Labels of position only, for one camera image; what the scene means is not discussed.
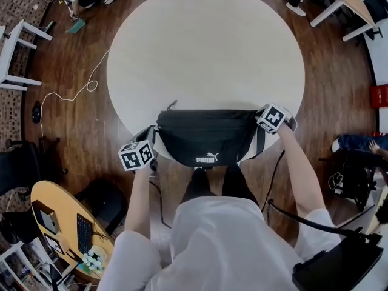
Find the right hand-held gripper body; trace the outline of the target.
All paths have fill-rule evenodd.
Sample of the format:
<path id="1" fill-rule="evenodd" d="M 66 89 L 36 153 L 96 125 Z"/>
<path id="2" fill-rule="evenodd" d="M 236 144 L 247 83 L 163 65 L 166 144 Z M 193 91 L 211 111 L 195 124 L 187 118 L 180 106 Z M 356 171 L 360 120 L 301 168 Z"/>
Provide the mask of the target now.
<path id="1" fill-rule="evenodd" d="M 270 103 L 256 112 L 258 125 L 269 134 L 276 134 L 282 124 L 287 125 L 294 132 L 298 123 L 293 115 L 284 107 Z"/>

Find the red box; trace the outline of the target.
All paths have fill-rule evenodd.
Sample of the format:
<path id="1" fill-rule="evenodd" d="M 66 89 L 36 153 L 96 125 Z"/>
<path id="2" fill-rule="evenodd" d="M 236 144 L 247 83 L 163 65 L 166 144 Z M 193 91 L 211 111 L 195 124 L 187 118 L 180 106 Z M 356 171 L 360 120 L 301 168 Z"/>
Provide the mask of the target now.
<path id="1" fill-rule="evenodd" d="M 370 87 L 370 105 L 375 109 L 388 107 L 388 84 Z"/>

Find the black keyboard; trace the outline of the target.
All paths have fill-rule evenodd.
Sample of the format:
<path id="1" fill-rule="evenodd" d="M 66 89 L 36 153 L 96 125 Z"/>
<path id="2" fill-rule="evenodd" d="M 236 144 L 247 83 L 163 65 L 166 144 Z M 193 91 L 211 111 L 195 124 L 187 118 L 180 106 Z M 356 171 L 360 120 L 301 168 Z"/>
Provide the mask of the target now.
<path id="1" fill-rule="evenodd" d="M 92 248 L 92 224 L 82 215 L 77 214 L 76 217 L 78 250 L 85 254 Z"/>

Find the person's right forearm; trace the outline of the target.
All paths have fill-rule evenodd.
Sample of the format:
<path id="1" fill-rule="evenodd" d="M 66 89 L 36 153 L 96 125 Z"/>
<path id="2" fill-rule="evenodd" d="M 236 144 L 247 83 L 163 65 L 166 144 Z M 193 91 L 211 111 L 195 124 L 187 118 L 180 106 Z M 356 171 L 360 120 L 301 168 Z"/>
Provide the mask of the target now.
<path id="1" fill-rule="evenodd" d="M 292 129 L 282 124 L 278 135 L 285 150 L 292 192 L 299 216 L 305 218 L 317 209 L 325 209 L 318 177 L 295 138 Z"/>

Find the black bag on chair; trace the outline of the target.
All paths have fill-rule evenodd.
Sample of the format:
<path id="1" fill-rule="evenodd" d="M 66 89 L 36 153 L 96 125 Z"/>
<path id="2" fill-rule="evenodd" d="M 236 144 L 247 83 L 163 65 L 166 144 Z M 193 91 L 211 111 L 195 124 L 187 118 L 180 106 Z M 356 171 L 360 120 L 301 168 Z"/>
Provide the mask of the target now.
<path id="1" fill-rule="evenodd" d="M 334 173 L 328 178 L 329 189 L 355 202 L 364 211 L 370 192 L 376 189 L 373 176 L 381 158 L 359 150 L 339 150 L 318 161 L 328 164 Z"/>

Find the person's white shirt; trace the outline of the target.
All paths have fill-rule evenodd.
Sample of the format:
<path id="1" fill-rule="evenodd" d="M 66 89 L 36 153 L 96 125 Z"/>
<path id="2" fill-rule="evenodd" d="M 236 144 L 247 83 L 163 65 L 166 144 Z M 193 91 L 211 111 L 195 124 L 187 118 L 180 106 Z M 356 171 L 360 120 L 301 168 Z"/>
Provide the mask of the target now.
<path id="1" fill-rule="evenodd" d="M 161 266 L 151 240 L 122 232 L 97 291 L 298 291 L 294 265 L 340 241 L 336 234 L 301 226 L 291 246 L 251 200 L 195 198 L 176 211 L 169 266 Z"/>

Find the round white table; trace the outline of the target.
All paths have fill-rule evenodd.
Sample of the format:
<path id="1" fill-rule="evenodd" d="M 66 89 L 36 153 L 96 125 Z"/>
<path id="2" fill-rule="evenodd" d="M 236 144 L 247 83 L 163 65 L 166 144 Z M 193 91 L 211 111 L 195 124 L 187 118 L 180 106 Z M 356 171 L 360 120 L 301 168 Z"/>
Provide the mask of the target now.
<path id="1" fill-rule="evenodd" d="M 262 0 L 146 0 L 113 39 L 107 86 L 121 122 L 136 134 L 168 106 L 274 103 L 296 115 L 305 68 L 291 29 Z"/>

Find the white flower bouquet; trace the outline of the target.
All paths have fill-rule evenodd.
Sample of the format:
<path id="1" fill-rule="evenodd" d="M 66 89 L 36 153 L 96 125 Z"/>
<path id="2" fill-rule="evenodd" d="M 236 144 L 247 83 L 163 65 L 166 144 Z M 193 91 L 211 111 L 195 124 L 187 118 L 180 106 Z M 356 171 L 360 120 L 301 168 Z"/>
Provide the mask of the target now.
<path id="1" fill-rule="evenodd" d="M 102 258 L 93 250 L 89 250 L 82 256 L 82 270 L 85 273 L 101 273 L 103 271 Z"/>

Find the black white printed card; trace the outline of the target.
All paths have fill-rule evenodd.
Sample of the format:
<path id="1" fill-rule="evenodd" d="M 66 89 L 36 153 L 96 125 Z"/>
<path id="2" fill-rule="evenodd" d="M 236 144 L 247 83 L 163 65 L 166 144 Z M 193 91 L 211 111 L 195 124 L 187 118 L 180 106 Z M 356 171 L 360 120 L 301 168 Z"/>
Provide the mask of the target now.
<path id="1" fill-rule="evenodd" d="M 51 236 L 49 236 L 48 234 L 44 234 L 44 237 L 45 237 L 45 240 L 47 241 L 48 245 L 56 252 L 56 253 L 60 253 L 60 254 L 64 254 L 64 251 L 59 243 L 58 240 L 56 240 L 55 238 L 52 238 Z"/>

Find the black Puma waist bag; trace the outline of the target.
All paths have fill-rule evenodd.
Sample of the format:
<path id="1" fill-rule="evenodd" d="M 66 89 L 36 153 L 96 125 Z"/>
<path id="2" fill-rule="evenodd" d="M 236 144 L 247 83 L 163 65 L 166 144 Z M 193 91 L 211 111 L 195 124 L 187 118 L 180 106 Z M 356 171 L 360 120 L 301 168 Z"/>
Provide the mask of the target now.
<path id="1" fill-rule="evenodd" d="M 236 164 L 251 143 L 256 144 L 256 157 L 264 150 L 266 139 L 256 110 L 166 109 L 158 115 L 156 125 L 169 155 L 187 167 Z"/>

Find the black chest-mounted device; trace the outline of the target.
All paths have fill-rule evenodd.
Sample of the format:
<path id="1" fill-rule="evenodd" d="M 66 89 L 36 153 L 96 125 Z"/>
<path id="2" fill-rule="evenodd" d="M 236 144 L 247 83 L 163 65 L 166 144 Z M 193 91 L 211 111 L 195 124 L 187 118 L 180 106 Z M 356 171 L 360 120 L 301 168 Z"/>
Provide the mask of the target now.
<path id="1" fill-rule="evenodd" d="M 382 257 L 381 238 L 377 233 L 348 236 L 332 250 L 296 264 L 292 282 L 299 291 L 352 291 Z"/>

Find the wooden desk with white legs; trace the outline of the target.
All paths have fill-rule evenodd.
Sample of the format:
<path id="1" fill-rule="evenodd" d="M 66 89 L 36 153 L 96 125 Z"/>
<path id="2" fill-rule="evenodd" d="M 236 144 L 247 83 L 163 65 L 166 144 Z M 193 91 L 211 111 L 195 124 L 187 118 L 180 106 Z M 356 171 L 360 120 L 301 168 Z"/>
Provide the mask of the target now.
<path id="1" fill-rule="evenodd" d="M 373 31 L 378 30 L 378 24 L 372 19 L 372 15 L 368 11 L 363 0 L 335 0 L 322 13 L 320 13 L 315 19 L 310 22 L 310 26 L 316 27 L 330 15 L 334 14 L 342 6 L 346 6 L 349 10 L 353 11 L 365 22 L 362 27 L 344 35 L 342 37 L 342 40 L 344 42 L 355 38 L 356 36 L 368 31 L 369 29 L 372 29 Z"/>

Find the white storage shelf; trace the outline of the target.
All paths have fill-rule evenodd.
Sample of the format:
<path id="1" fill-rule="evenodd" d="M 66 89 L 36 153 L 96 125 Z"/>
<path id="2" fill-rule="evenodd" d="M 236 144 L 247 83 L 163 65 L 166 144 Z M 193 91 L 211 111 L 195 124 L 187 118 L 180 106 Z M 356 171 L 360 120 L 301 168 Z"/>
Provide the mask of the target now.
<path id="1" fill-rule="evenodd" d="M 12 279 L 23 291 L 52 291 L 52 276 L 58 279 L 58 291 L 70 291 L 74 282 L 73 267 L 65 265 L 40 238 L 25 244 L 21 241 L 0 249 L 0 273 Z"/>

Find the person's black trousers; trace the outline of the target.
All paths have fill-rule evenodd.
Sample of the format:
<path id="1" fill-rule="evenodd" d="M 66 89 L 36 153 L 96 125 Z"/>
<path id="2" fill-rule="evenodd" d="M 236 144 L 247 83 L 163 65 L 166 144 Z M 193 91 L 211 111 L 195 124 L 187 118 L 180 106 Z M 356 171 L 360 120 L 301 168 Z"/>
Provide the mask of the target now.
<path id="1" fill-rule="evenodd" d="M 217 196 L 212 190 L 213 187 L 219 189 L 222 197 L 249 200 L 259 207 L 259 202 L 248 187 L 239 164 L 227 166 L 223 176 L 216 176 L 212 181 L 207 174 L 207 169 L 196 168 L 192 173 L 180 204 L 195 198 Z"/>

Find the grey open laptop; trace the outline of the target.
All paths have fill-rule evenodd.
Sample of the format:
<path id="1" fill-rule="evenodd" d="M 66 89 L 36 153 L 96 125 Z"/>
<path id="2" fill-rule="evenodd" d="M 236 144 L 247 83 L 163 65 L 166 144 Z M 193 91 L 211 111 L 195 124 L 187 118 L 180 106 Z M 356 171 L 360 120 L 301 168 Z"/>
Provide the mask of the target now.
<path id="1" fill-rule="evenodd" d="M 38 200 L 32 202 L 32 209 L 38 224 L 52 234 L 57 234 L 59 232 L 59 223 L 54 210 Z"/>

